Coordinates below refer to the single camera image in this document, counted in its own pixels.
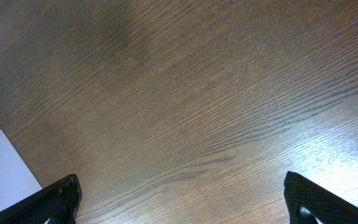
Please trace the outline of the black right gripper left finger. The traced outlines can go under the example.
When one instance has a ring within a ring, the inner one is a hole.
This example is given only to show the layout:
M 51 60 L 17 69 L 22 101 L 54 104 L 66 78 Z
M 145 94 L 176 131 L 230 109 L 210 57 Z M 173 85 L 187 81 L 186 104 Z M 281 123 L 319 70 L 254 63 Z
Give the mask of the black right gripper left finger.
M 78 176 L 69 174 L 0 212 L 0 224 L 75 224 L 82 199 Z

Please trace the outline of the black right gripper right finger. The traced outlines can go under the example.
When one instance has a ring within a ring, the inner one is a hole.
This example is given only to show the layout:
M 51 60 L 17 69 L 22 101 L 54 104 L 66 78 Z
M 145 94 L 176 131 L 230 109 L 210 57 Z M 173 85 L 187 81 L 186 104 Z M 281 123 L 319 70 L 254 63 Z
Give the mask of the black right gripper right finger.
M 358 223 L 358 207 L 296 172 L 287 172 L 284 188 L 291 224 Z

